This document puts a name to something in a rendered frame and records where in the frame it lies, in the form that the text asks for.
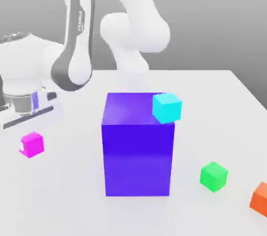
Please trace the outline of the small green cube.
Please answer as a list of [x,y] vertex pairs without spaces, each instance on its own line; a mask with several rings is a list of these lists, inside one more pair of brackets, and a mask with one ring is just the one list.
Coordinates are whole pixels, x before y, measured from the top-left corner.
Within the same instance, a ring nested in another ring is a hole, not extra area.
[[228,170],[216,162],[210,162],[201,169],[200,183],[215,193],[226,185]]

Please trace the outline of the small cyan cube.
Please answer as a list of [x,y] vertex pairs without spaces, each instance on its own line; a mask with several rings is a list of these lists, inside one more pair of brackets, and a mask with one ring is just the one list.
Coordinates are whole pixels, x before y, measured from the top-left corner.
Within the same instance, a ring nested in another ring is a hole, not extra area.
[[156,94],[152,102],[152,115],[161,124],[180,120],[182,101],[173,93]]

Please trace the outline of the small orange cube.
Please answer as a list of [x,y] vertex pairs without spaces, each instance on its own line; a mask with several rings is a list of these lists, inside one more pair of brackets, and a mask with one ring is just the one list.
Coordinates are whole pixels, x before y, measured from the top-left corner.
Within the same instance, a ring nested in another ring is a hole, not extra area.
[[261,182],[252,194],[250,208],[267,217],[267,183]]

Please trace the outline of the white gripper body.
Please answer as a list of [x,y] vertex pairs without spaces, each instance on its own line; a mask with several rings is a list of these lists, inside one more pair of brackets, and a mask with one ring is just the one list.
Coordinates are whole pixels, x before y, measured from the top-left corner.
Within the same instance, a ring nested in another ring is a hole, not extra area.
[[0,136],[37,131],[55,124],[62,117],[63,109],[60,105],[51,105],[27,116],[15,114],[11,109],[5,110],[0,113]]

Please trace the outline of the small magenta cube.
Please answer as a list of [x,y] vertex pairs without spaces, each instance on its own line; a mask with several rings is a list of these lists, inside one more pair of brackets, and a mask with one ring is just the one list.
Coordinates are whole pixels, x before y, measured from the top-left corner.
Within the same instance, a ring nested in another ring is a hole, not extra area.
[[32,158],[44,151],[43,137],[32,132],[21,138],[23,149],[19,149],[19,152],[27,158]]

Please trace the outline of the large blue box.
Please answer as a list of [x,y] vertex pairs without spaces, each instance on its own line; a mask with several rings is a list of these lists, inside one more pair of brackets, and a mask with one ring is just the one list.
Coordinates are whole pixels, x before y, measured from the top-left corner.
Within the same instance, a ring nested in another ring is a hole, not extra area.
[[102,118],[107,196],[168,196],[175,124],[152,114],[153,93],[109,92]]

